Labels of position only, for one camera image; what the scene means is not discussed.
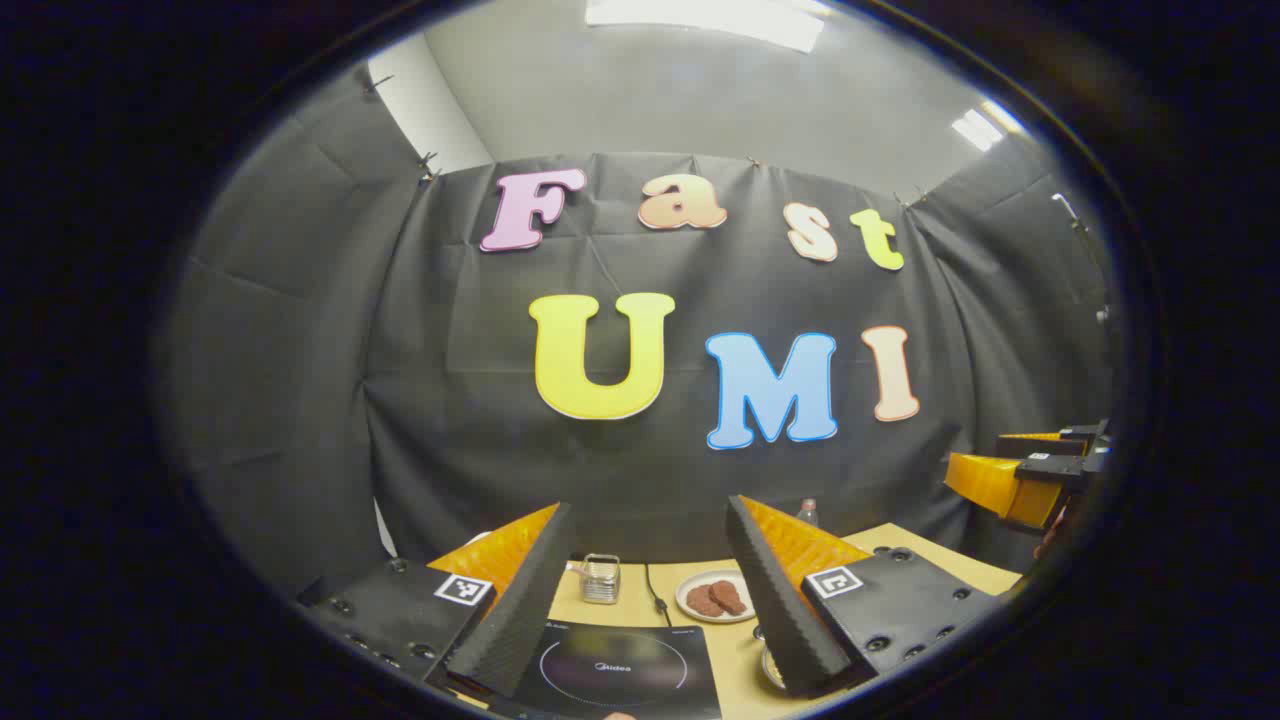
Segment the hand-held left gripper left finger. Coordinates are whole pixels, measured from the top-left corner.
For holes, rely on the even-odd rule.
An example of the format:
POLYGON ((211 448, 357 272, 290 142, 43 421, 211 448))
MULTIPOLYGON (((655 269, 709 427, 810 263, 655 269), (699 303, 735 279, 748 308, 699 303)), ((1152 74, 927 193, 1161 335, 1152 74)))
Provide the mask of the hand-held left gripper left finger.
POLYGON ((513 694, 576 537, 553 503, 430 562, 394 557, 300 602, 343 646, 410 682, 513 694))

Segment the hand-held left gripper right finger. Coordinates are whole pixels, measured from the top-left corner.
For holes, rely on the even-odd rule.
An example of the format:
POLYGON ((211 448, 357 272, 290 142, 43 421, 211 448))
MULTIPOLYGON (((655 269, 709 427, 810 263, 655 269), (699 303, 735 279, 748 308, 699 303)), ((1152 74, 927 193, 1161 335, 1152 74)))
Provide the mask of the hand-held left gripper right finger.
POLYGON ((895 673, 1001 605, 915 550, 865 552, 741 495, 727 501, 724 532, 791 694, 895 673))

